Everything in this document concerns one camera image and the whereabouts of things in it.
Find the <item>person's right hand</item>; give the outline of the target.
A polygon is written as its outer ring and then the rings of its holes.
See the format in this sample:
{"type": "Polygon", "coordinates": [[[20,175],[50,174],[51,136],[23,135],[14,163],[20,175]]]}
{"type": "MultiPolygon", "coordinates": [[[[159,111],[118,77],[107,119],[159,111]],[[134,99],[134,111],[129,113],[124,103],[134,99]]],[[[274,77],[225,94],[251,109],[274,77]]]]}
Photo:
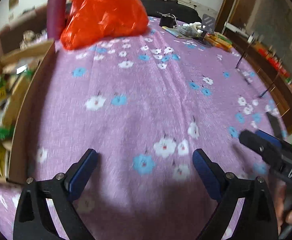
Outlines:
{"type": "Polygon", "coordinates": [[[275,192],[274,207],[277,217],[278,234],[281,233],[281,226],[284,222],[292,225],[292,210],[287,214],[284,212],[284,200],[286,197],[286,185],[279,184],[275,192]]]}

